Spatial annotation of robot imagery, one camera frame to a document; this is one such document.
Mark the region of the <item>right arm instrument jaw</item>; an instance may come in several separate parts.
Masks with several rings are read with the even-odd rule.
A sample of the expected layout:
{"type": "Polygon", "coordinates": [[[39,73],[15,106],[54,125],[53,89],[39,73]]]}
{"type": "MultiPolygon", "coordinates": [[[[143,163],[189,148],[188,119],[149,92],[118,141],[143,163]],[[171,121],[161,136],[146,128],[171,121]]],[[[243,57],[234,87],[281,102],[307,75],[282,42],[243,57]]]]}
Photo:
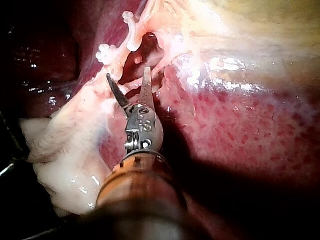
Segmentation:
{"type": "Polygon", "coordinates": [[[142,83],[139,93],[139,103],[154,108],[153,92],[152,92],[152,78],[151,68],[146,66],[143,69],[142,83]]]}
{"type": "Polygon", "coordinates": [[[129,100],[126,98],[126,96],[120,90],[117,83],[111,77],[110,73],[106,74],[106,79],[107,79],[109,87],[110,87],[116,101],[121,106],[121,108],[124,110],[125,114],[127,116],[130,116],[131,115],[131,113],[130,113],[131,104],[130,104],[129,100]]]}

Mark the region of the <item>right arm instrument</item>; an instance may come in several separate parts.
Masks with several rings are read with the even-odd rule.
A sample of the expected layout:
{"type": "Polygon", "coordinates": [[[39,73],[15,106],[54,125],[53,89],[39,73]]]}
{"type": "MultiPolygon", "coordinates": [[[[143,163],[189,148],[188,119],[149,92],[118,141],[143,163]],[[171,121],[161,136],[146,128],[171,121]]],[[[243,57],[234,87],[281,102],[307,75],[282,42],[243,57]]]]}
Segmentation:
{"type": "Polygon", "coordinates": [[[126,153],[136,150],[158,152],[163,143],[163,127],[156,112],[147,105],[135,104],[128,110],[125,127],[126,153]]]}

